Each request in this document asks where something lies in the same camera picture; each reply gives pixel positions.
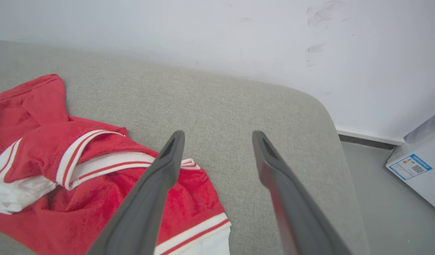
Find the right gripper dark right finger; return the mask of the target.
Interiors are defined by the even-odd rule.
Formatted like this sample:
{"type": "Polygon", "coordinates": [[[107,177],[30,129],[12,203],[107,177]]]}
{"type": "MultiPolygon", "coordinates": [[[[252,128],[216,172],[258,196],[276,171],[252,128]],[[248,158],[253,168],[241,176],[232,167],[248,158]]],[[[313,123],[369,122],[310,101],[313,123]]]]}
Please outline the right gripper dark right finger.
{"type": "Polygon", "coordinates": [[[252,133],[258,177],[270,194],[286,255],[350,255],[351,251],[262,131],[252,133]]]}

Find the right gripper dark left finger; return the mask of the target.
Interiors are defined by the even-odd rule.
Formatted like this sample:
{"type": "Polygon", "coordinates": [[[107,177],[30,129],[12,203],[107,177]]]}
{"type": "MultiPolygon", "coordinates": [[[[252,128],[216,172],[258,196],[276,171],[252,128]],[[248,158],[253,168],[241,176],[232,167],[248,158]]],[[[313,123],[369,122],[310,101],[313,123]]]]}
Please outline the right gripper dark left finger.
{"type": "Polygon", "coordinates": [[[88,250],[88,255],[152,255],[167,194],[178,181],[185,133],[175,131],[88,250]]]}

